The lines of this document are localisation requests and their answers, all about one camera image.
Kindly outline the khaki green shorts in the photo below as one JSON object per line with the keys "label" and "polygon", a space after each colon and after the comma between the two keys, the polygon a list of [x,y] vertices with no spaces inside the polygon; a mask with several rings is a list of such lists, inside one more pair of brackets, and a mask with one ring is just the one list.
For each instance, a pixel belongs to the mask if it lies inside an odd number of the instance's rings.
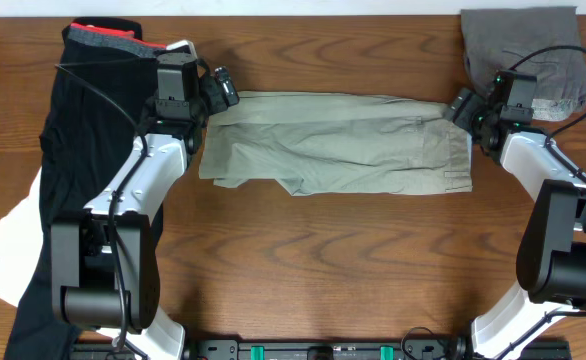
{"label": "khaki green shorts", "polygon": [[469,135],[441,103],[387,95],[243,91],[209,120],[199,175],[237,188],[275,180],[292,196],[469,192]]}

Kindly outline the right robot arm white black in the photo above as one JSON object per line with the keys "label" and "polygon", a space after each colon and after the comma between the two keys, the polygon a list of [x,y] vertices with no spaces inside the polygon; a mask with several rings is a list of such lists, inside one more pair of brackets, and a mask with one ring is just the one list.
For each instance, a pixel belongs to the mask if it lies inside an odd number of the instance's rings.
{"label": "right robot arm white black", "polygon": [[531,103],[531,91],[513,85],[487,98],[463,88],[445,112],[534,202],[516,282],[449,342],[449,359],[518,359],[560,320],[586,318],[586,173],[531,126]]}

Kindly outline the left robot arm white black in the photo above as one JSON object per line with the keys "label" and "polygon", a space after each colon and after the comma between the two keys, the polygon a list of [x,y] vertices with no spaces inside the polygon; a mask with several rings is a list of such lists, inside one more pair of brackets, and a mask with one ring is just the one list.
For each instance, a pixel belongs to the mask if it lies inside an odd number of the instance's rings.
{"label": "left robot arm white black", "polygon": [[52,310],[61,321],[112,340],[111,357],[183,359],[186,331],[161,309],[152,224],[172,185],[190,166],[208,118],[239,95],[226,67],[199,60],[156,63],[156,85],[133,119],[120,102],[78,74],[57,69],[129,123],[129,152],[81,208],[61,211],[50,226]]}

